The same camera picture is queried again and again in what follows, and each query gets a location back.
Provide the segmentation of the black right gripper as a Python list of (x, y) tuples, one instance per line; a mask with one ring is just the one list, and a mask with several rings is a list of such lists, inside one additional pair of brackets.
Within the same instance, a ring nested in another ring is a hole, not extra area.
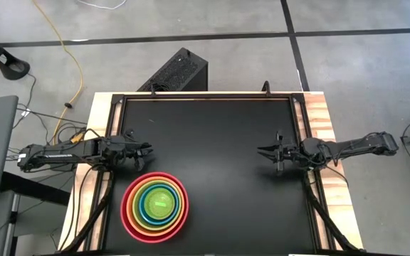
[(276, 160), (276, 171), (284, 171), (284, 161), (294, 160), (297, 153), (296, 146), (283, 146), (283, 135), (276, 133), (276, 144), (260, 146), (257, 149), (276, 149), (276, 151), (260, 151), (260, 155), (269, 160)]

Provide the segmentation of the yellow-green bowl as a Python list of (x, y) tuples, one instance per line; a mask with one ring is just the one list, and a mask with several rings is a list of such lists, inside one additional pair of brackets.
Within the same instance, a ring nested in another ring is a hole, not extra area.
[(168, 226), (168, 224), (172, 224), (176, 220), (176, 218), (179, 216), (179, 212), (180, 212), (180, 209), (181, 209), (181, 204), (179, 204), (180, 208), (179, 208), (178, 213), (175, 215), (174, 219), (172, 221), (170, 221), (169, 223), (167, 223), (166, 225), (161, 225), (161, 226), (150, 225), (149, 223), (147, 223), (145, 220), (142, 219), (142, 215), (141, 215), (140, 210), (139, 210), (139, 201), (140, 201), (141, 195), (142, 195), (142, 193), (145, 189), (147, 189), (150, 185), (154, 185), (156, 183), (165, 183), (165, 184), (170, 185), (170, 186), (173, 187), (172, 184), (167, 183), (166, 181), (151, 181), (148, 184), (143, 185), (141, 187), (141, 189), (136, 192), (135, 201), (132, 203), (132, 212), (135, 214), (136, 221), (143, 228), (147, 228), (148, 230), (151, 230), (151, 231), (156, 231), (156, 230), (160, 231), (161, 229), (166, 228)]

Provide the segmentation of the teal bowl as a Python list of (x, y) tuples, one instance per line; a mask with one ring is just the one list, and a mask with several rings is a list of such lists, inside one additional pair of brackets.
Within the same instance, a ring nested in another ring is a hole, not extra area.
[[(172, 212), (172, 214), (168, 218), (165, 218), (163, 220), (156, 220), (156, 219), (150, 218), (144, 210), (144, 198), (147, 195), (147, 192), (150, 191), (153, 188), (158, 187), (158, 186), (168, 188), (173, 193), (173, 195), (176, 199), (174, 211)], [(141, 195), (141, 198), (140, 198), (140, 201), (139, 201), (139, 210), (140, 210), (140, 213), (142, 215), (142, 219), (145, 220), (147, 223), (149, 223), (150, 225), (161, 226), (161, 225), (166, 225), (167, 223), (169, 223), (170, 221), (172, 221), (174, 219), (175, 215), (179, 211), (179, 208), (180, 208), (179, 204), (180, 204), (179, 195), (172, 186), (167, 185), (165, 183), (156, 183), (154, 185), (150, 185), (147, 189), (145, 189), (143, 191), (143, 193)]]

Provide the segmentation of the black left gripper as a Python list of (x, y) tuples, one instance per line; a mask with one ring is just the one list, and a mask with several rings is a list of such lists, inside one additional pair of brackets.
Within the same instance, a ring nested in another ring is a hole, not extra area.
[(124, 149), (122, 151), (120, 166), (124, 166), (127, 159), (134, 159), (134, 167), (137, 171), (141, 171), (144, 168), (143, 156), (147, 156), (152, 152), (150, 148), (152, 145), (149, 143), (139, 142), (134, 138), (134, 131), (127, 130), (123, 135)]

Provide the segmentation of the nested rainbow bowls stack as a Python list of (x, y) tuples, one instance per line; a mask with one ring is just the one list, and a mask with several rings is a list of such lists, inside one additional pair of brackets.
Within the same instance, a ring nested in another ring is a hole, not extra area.
[(127, 233), (144, 243), (160, 243), (175, 236), (189, 214), (185, 187), (175, 176), (151, 172), (135, 179), (120, 203)]

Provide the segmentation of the black stand foot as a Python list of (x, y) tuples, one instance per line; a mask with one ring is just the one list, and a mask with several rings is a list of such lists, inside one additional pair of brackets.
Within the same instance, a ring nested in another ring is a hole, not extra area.
[(7, 80), (18, 80), (28, 74), (31, 67), (0, 46), (0, 70)]

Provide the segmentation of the orange bowl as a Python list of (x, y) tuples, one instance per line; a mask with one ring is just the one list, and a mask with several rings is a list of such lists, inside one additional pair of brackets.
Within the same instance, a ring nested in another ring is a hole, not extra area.
[[(166, 181), (173, 185), (175, 189), (179, 191), (181, 209), (179, 216), (172, 224), (168, 224), (166, 228), (160, 231), (151, 231), (147, 228), (143, 228), (135, 218), (135, 214), (132, 212), (132, 203), (135, 201), (135, 194), (141, 189), (145, 184), (151, 181)], [(146, 243), (158, 243), (170, 239), (182, 228), (186, 222), (187, 215), (189, 213), (189, 199), (187, 192), (183, 184), (175, 177), (171, 175), (160, 176), (146, 176), (139, 177), (131, 183), (124, 193), (121, 206), (120, 206), (120, 217), (122, 219), (122, 224), (125, 230), (136, 240)]]

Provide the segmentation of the black computer tower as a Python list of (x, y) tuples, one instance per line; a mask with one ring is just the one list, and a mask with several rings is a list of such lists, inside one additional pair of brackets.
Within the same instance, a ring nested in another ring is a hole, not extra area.
[(138, 92), (207, 91), (208, 62), (186, 48), (180, 48)]

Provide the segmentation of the small green bowl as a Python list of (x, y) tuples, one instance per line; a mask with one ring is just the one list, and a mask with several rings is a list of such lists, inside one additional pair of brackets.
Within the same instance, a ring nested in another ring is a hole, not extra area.
[(168, 188), (158, 186), (147, 192), (144, 198), (144, 210), (150, 218), (163, 220), (172, 214), (175, 203), (173, 193)]

